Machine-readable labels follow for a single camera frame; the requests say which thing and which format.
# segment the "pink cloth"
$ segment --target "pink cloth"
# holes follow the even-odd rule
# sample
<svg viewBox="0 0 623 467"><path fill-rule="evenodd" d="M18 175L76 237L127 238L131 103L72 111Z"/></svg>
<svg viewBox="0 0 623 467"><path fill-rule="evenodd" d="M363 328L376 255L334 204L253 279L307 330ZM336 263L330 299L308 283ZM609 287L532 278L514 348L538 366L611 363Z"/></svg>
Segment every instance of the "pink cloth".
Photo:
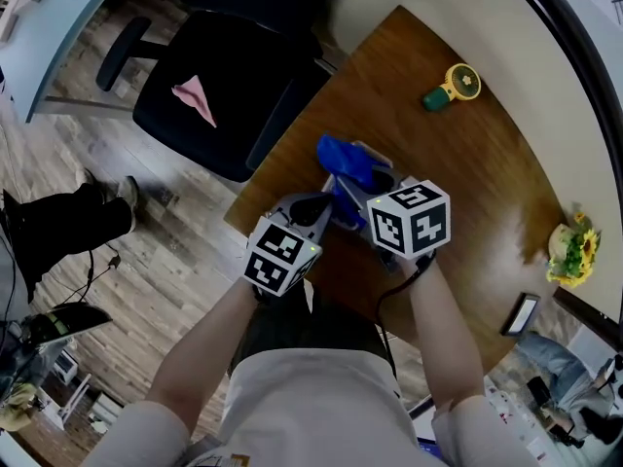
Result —
<svg viewBox="0 0 623 467"><path fill-rule="evenodd" d="M173 87L173 95L178 97L186 105L197 109L199 114L216 127L216 122L207 106L207 99L205 98L205 92L203 91L202 82L199 80L199 76L195 75L188 80L184 85L176 85Z"/></svg>

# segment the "brown tabletop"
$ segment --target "brown tabletop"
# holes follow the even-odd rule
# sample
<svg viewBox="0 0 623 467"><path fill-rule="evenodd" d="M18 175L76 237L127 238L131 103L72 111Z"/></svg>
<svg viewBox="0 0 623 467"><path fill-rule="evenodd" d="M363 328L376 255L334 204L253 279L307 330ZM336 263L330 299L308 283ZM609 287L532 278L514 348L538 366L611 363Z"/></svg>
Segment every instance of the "brown tabletop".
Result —
<svg viewBox="0 0 623 467"><path fill-rule="evenodd" d="M320 190L327 179L316 143L323 133L361 140L403 174L450 195L452 241L438 261L476 338L485 369L513 345L499 331L522 292L549 300L549 234L563 211L531 148L483 86L469 102L428 113L421 98L460 57L398 7L357 49L287 130L229 209L225 220L249 235L283 196ZM331 226L308 275L323 293L375 319L375 302L400 283L354 233ZM406 293L385 301L386 328L416 344Z"/></svg>

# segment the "chair seat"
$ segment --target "chair seat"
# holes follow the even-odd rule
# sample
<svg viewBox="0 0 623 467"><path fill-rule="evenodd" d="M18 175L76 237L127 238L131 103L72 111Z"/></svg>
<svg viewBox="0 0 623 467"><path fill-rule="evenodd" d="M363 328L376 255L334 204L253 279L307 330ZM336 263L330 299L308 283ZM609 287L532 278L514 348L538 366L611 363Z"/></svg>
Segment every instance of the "chair seat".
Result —
<svg viewBox="0 0 623 467"><path fill-rule="evenodd" d="M246 159L297 71L312 59L254 22L192 14L149 76L134 121L172 150L234 181L252 170ZM198 75L216 122L172 93Z"/></svg>

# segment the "handheld fan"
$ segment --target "handheld fan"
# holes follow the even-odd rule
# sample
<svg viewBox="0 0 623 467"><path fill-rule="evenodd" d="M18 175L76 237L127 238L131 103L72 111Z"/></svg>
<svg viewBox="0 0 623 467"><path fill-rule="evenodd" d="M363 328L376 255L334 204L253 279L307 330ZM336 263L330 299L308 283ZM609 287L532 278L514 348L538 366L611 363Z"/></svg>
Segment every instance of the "handheld fan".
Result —
<svg viewBox="0 0 623 467"><path fill-rule="evenodd" d="M480 76L474 68L457 64L448 69L446 83L429 93L422 103L427 111L438 111L455 98L473 100L480 93L480 88Z"/></svg>

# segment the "black pants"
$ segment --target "black pants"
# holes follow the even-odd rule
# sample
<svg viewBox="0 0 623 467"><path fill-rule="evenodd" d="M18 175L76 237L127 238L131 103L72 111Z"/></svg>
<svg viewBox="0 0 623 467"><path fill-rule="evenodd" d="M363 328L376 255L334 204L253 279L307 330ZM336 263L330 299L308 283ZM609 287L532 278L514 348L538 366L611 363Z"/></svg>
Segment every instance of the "black pants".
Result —
<svg viewBox="0 0 623 467"><path fill-rule="evenodd" d="M316 292L310 313L303 282L281 298L264 295L238 345L229 374L249 356L288 347L354 349L387 358L376 325L359 313L323 300Z"/></svg>
<svg viewBox="0 0 623 467"><path fill-rule="evenodd" d="M11 240L29 299L42 276L65 256L127 234L132 222L122 198L103 203L99 189L87 184L73 194L22 204L14 214L9 216Z"/></svg>

